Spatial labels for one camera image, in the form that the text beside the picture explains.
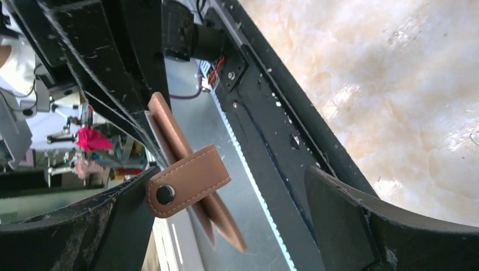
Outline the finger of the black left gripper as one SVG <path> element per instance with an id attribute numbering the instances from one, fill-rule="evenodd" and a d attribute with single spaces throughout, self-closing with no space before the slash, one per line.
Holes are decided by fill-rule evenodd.
<path id="1" fill-rule="evenodd" d="M 24 107 L 82 95 L 167 166 L 148 103 L 168 97 L 161 1 L 8 1 L 7 83 Z"/>

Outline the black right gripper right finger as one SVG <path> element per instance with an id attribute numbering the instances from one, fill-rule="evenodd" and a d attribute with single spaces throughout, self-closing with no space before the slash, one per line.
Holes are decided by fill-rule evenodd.
<path id="1" fill-rule="evenodd" d="M 319 168 L 304 175 L 326 270 L 477 270 L 478 228 L 399 208 Z"/>

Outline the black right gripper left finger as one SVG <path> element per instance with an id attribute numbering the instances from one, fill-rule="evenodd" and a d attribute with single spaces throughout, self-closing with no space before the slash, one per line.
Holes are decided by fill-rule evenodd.
<path id="1" fill-rule="evenodd" d="M 154 216 L 150 167 L 78 203 L 1 226 L 2 270 L 140 270 Z"/>

